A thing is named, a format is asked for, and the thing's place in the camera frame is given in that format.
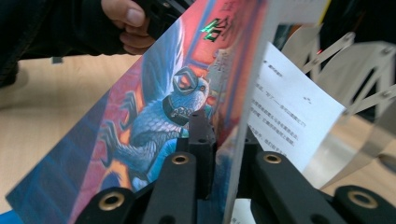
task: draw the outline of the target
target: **white paper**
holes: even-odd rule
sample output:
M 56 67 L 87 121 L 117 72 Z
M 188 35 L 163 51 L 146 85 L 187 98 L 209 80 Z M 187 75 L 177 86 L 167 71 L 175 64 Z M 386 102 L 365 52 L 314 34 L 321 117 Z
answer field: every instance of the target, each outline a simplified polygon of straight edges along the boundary
M 268 43 L 248 125 L 302 172 L 345 108 Z
M 250 212 L 250 199 L 236 199 L 233 206 L 233 217 L 230 224 L 256 223 Z

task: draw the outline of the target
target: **black clamp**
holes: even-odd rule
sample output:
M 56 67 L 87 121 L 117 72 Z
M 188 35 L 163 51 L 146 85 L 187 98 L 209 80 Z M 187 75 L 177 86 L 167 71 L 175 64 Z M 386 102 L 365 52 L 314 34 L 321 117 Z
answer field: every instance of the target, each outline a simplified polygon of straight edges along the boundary
M 197 222 L 197 200 L 209 197 L 216 141 L 203 111 L 190 116 L 190 137 L 177 140 L 158 179 L 132 193 L 106 189 L 78 217 L 81 223 Z M 283 155 L 263 151 L 250 130 L 244 150 L 237 198 L 251 199 L 256 223 L 396 223 L 396 208 L 379 195 L 344 186 L 331 197 L 315 188 Z
M 194 0 L 135 0 L 149 17 L 148 34 L 158 39 Z

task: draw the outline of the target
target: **colorful book cover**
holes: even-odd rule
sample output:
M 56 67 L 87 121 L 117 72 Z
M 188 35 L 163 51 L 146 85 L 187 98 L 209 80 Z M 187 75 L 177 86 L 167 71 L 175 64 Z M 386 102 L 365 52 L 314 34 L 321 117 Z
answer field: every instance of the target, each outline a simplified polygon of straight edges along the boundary
M 188 115 L 204 109 L 219 148 L 200 222 L 229 221 L 254 81 L 275 33 L 269 4 L 197 0 L 8 194 L 21 219 L 73 223 L 102 189 L 141 190 L 188 137 Z

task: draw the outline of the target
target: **dragon wing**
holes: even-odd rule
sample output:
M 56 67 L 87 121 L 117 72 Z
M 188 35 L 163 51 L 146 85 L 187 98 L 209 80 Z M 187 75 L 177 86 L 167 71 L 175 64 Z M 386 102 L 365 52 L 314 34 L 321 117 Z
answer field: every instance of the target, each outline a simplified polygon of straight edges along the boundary
M 172 77 L 183 63 L 183 26 L 177 20 L 143 57 L 142 89 L 146 105 L 172 90 Z

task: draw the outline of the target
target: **finger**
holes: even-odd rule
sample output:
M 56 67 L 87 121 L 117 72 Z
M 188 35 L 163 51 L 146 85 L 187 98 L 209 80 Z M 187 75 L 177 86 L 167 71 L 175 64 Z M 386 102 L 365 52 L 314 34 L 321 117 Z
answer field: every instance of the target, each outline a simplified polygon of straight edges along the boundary
M 149 36 L 142 36 L 142 35 L 131 35 L 126 32 L 123 32 L 120 35 L 120 41 L 127 46 L 134 47 L 134 48 L 147 48 L 150 47 L 154 43 L 154 39 Z
M 142 55 L 144 54 L 148 49 L 148 48 L 142 48 L 142 49 L 138 49 L 138 48 L 134 48 L 131 46 L 126 46 L 124 45 L 123 47 L 128 53 L 132 54 L 132 55 Z
M 149 28 L 149 19 L 146 19 L 145 22 L 143 23 L 143 25 L 140 27 L 134 27 L 134 26 L 127 25 L 125 27 L 125 31 L 131 35 L 146 36 L 146 35 L 149 35 L 148 28 Z
M 102 0 L 102 8 L 112 21 L 121 21 L 134 27 L 145 22 L 144 10 L 131 0 Z

